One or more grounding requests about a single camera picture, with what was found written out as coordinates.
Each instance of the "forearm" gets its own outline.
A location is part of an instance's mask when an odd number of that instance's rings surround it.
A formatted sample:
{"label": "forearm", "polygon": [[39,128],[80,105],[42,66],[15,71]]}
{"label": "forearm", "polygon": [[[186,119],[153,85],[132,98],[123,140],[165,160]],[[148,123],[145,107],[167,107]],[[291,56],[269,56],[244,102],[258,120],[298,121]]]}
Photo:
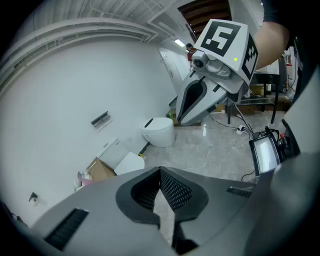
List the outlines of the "forearm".
{"label": "forearm", "polygon": [[258,50],[256,70],[276,61],[285,51],[290,32],[284,26],[274,22],[264,22],[254,35]]}

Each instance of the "tiled floor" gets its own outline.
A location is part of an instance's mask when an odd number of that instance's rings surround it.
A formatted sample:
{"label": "tiled floor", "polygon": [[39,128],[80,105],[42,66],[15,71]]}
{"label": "tiled floor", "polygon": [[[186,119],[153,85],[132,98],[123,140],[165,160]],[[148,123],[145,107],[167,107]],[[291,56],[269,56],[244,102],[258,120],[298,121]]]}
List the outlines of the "tiled floor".
{"label": "tiled floor", "polygon": [[[244,118],[254,132],[264,131],[265,126],[283,133],[285,127],[281,119],[284,112],[277,111],[274,124],[270,124],[272,112],[254,112]],[[227,125],[227,115],[211,115],[218,122]],[[243,121],[231,117],[229,126],[238,127]],[[144,152],[146,167],[167,166],[184,171],[220,178],[241,181],[244,174],[254,170],[254,162],[249,146],[249,135],[238,135],[235,129],[224,127],[206,116],[201,126],[176,127],[176,141],[170,147],[150,145]],[[245,181],[253,181],[254,174],[246,176]],[[161,190],[155,202],[154,213],[160,217],[160,233],[171,245],[174,231],[175,214],[167,203]]]}

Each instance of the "person in red shirt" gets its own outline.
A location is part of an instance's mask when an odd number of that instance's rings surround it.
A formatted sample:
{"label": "person in red shirt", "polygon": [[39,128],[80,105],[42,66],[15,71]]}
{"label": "person in red shirt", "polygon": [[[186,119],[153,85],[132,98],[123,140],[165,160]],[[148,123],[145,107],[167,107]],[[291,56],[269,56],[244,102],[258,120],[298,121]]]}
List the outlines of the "person in red shirt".
{"label": "person in red shirt", "polygon": [[191,43],[187,43],[186,44],[186,50],[188,51],[188,61],[190,62],[190,68],[191,68],[191,63],[192,63],[192,55],[196,52],[196,48],[193,47],[193,45]]}

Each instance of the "ceiling light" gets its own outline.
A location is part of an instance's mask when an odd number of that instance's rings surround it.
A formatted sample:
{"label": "ceiling light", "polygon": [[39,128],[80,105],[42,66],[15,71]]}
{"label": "ceiling light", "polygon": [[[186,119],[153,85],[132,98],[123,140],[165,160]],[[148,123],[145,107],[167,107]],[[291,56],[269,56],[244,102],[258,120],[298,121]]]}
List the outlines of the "ceiling light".
{"label": "ceiling light", "polygon": [[176,40],[174,40],[174,42],[175,42],[176,44],[180,45],[181,47],[186,46],[183,42],[181,42],[180,39],[176,39]]}

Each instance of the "red object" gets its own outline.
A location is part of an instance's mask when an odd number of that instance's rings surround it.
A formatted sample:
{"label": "red object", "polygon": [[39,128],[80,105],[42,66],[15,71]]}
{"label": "red object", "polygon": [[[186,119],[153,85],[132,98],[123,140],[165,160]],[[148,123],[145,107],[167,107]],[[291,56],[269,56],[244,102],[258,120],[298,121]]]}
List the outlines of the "red object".
{"label": "red object", "polygon": [[190,50],[192,51],[189,51],[187,56],[188,56],[188,62],[192,62],[192,55],[194,55],[194,53],[197,51],[196,48],[190,48]]}

